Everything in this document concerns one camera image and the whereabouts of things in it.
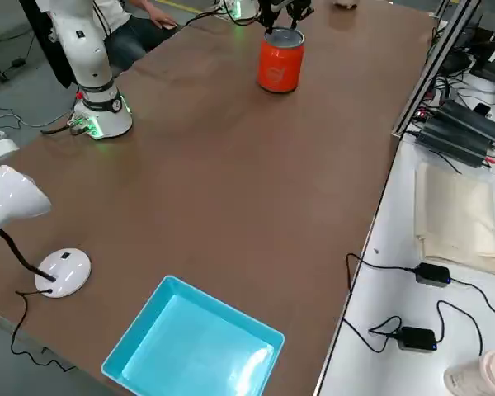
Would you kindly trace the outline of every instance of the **dark pants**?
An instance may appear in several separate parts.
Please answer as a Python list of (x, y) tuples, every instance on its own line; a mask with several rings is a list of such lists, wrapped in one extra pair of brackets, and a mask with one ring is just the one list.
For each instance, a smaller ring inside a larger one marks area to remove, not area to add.
[(106, 52), (113, 71), (120, 73), (143, 58), (166, 39), (180, 30), (162, 29), (149, 19), (130, 16), (128, 22), (105, 38)]

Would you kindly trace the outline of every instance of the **power adapter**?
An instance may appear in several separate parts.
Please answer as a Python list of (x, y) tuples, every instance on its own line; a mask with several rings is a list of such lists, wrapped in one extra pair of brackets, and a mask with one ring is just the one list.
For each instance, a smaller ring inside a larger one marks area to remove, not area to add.
[(421, 262), (414, 269), (416, 282), (435, 287), (446, 287), (451, 283), (449, 268)]
[(11, 62), (12, 68), (21, 68), (26, 64), (26, 60), (24, 58), (16, 58)]
[(428, 328), (403, 326), (395, 338), (398, 340), (399, 349), (405, 351), (433, 352), (437, 349), (435, 332)]

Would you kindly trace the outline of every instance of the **white shirt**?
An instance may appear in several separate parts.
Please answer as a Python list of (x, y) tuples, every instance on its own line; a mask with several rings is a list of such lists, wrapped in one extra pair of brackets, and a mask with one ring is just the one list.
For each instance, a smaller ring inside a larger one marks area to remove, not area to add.
[(106, 37), (101, 24), (105, 26), (106, 31), (110, 32), (111, 30), (113, 33), (118, 27), (123, 26), (130, 19), (130, 14), (123, 9), (119, 0), (94, 0), (94, 3), (101, 11), (101, 20), (99, 20), (95, 11), (93, 11), (93, 21), (101, 32), (101, 37)]

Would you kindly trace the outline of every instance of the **white desk lamp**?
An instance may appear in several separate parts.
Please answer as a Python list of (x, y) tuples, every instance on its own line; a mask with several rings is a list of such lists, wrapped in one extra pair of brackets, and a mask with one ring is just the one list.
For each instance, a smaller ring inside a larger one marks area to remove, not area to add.
[(86, 253), (77, 249), (61, 249), (51, 253), (37, 267), (30, 265), (2, 226), (14, 219), (27, 219), (51, 210), (48, 197), (27, 176), (6, 165), (0, 167), (0, 236), (16, 258), (34, 272), (38, 291), (52, 298), (64, 297), (81, 288), (90, 276), (92, 264)]

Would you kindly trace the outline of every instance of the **lamp base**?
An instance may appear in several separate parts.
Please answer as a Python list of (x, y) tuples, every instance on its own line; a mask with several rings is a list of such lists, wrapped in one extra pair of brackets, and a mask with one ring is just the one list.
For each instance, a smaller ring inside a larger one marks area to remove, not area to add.
[(85, 252), (78, 249), (60, 249), (51, 253), (39, 265), (41, 271), (57, 278), (55, 282), (35, 275), (35, 286), (38, 291), (52, 289), (51, 293), (42, 293), (46, 297), (57, 299), (70, 295), (84, 285), (92, 263)]

